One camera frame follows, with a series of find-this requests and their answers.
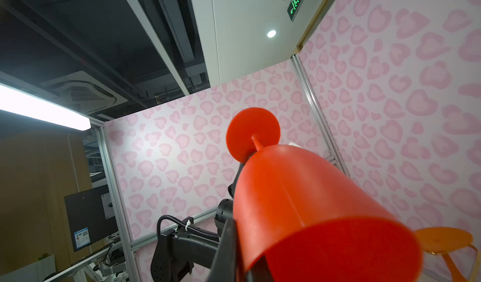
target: blue and white label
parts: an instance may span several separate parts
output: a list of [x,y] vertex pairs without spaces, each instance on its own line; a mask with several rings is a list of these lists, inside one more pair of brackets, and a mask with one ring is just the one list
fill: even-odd
[[88,236],[88,228],[83,228],[74,233],[75,246],[80,249],[90,243],[90,236]]

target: metal bracket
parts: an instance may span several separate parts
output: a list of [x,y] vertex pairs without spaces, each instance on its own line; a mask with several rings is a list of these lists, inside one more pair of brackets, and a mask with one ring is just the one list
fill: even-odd
[[102,195],[102,205],[105,219],[110,219],[111,217],[115,216],[112,206],[112,197],[110,196],[110,193]]

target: dark exposed ceiling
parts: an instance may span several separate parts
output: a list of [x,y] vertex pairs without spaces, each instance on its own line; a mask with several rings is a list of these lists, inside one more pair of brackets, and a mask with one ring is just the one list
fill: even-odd
[[[209,87],[190,0],[138,1],[188,92]],[[49,91],[41,83],[85,71],[128,100],[98,112],[108,117],[184,95],[126,0],[0,0],[0,7],[0,71],[8,75]]]

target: exit sign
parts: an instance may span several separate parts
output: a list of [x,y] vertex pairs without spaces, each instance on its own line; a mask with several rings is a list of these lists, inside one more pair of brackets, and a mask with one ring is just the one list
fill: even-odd
[[291,0],[291,4],[287,8],[287,13],[289,14],[289,17],[291,18],[291,21],[294,21],[294,17],[296,17],[297,11],[299,10],[299,7],[301,6],[301,2],[303,2],[303,0]]

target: light fixture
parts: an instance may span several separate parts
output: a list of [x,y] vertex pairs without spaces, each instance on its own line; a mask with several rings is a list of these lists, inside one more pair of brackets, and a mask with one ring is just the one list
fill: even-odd
[[0,84],[0,110],[73,129],[90,129],[88,117],[2,84]]

